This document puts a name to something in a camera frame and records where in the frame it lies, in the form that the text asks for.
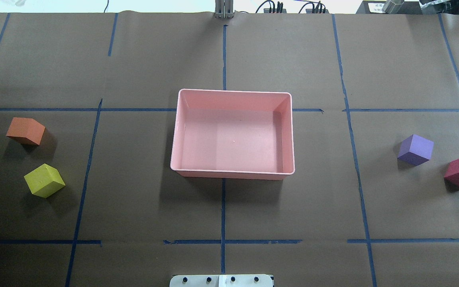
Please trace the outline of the white metal base plate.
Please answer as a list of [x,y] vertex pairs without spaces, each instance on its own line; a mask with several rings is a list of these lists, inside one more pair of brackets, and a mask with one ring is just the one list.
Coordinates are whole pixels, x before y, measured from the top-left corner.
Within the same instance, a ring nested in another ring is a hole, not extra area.
[[175,275],[170,287],[273,287],[275,280],[268,274]]

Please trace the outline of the brown paper table cover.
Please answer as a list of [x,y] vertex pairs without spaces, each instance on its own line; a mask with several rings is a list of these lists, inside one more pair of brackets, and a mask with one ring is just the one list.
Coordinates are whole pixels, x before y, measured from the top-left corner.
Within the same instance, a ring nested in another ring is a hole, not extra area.
[[[177,174],[183,88],[290,93],[295,173]],[[397,159],[413,134],[419,166]],[[457,15],[0,13],[0,287],[459,287],[457,158]],[[48,198],[24,180],[43,164]]]

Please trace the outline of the black box with label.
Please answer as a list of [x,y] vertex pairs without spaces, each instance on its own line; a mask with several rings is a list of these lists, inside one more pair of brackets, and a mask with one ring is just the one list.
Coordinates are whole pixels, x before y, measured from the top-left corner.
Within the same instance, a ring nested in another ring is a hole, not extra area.
[[402,4],[393,0],[363,0],[355,14],[437,14],[433,6],[422,9],[419,1],[403,1]]

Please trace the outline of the pink plastic bin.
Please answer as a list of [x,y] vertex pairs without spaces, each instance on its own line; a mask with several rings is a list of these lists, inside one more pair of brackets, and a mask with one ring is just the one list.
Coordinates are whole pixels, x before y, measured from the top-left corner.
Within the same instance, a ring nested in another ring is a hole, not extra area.
[[295,173],[288,92],[181,89],[171,169],[184,177],[283,180]]

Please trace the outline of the orange foam block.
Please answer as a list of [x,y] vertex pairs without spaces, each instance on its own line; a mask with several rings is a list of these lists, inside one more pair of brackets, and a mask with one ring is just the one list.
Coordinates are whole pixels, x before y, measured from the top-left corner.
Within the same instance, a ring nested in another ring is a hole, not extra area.
[[45,126],[32,118],[14,117],[6,136],[22,145],[40,145]]

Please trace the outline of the purple foam block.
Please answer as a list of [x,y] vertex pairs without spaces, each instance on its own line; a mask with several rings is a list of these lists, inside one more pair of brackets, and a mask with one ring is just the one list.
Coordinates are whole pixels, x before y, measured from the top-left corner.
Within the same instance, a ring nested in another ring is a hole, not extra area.
[[413,166],[422,165],[431,160],[434,146],[432,140],[413,134],[401,142],[397,159]]

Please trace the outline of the yellow foam block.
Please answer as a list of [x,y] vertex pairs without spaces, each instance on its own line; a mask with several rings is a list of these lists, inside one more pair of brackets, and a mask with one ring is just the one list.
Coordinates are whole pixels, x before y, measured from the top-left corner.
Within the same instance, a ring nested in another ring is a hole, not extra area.
[[66,187],[59,171],[47,164],[43,164],[24,175],[32,195],[48,198],[60,189]]

